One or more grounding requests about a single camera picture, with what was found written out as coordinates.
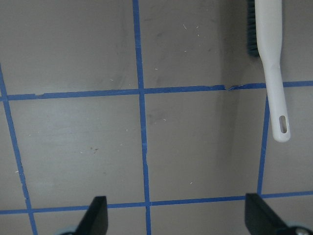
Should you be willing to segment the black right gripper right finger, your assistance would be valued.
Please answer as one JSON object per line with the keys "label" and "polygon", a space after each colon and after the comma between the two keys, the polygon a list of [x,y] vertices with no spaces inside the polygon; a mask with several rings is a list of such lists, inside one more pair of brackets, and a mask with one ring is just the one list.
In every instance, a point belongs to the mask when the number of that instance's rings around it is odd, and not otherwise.
{"label": "black right gripper right finger", "polygon": [[245,196],[245,225],[251,235],[297,234],[297,227],[288,226],[256,193]]}

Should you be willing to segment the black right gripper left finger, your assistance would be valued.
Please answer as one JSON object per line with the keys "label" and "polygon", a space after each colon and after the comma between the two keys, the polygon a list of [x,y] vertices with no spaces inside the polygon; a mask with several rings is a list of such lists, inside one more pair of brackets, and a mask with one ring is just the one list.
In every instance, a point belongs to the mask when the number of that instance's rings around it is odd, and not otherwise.
{"label": "black right gripper left finger", "polygon": [[76,228],[74,235],[105,235],[107,231],[107,198],[106,196],[96,196]]}

